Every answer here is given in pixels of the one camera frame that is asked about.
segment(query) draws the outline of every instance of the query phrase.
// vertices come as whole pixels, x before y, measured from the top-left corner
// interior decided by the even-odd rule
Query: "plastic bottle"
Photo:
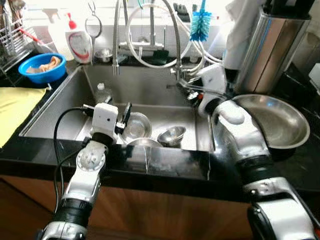
[[[65,32],[66,42],[71,50],[75,60],[81,64],[90,63],[91,59],[91,42],[90,36],[83,29],[77,27],[77,24],[69,17],[69,30]]]
[[[54,46],[58,53],[64,55],[67,61],[75,59],[72,55],[65,37],[66,26],[60,20],[58,16],[58,9],[47,8],[42,10],[49,17],[50,24],[48,26],[48,32],[54,43]]]
[[[108,96],[112,97],[112,91],[110,88],[105,88],[105,84],[103,82],[97,85],[97,90],[94,94],[95,103],[104,103]]]

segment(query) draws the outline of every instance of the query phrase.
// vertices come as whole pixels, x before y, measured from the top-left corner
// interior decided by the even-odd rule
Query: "wooden cabinet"
[[[0,179],[0,239],[33,240],[52,214]]]
[[[51,181],[2,176],[39,205],[52,211]],[[140,190],[102,187],[89,225],[167,240],[251,239],[248,204]]]

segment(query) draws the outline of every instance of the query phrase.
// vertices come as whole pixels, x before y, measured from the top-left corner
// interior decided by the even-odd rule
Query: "stainless steel sink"
[[[55,91],[47,103],[19,134],[22,137],[52,139],[60,114],[71,107],[95,105],[98,83],[110,88],[113,104],[122,115],[128,102],[132,111],[146,115],[152,124],[153,139],[172,126],[186,128],[181,148],[209,151],[211,138],[208,120],[198,116],[175,86],[168,69],[122,66],[113,76],[111,66],[79,66]],[[82,141],[90,135],[92,119],[80,112],[70,112],[61,121],[58,139]]]

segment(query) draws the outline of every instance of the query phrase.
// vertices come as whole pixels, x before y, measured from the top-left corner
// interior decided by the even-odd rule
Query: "dish drying rack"
[[[36,36],[31,20],[22,17],[10,23],[9,27],[0,29],[0,75],[6,74],[14,65],[27,57],[33,50],[33,40],[23,34],[20,29]]]

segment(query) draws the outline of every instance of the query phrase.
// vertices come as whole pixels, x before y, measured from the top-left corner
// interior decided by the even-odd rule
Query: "yellow cloth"
[[[0,87],[0,148],[45,95],[46,88]]]

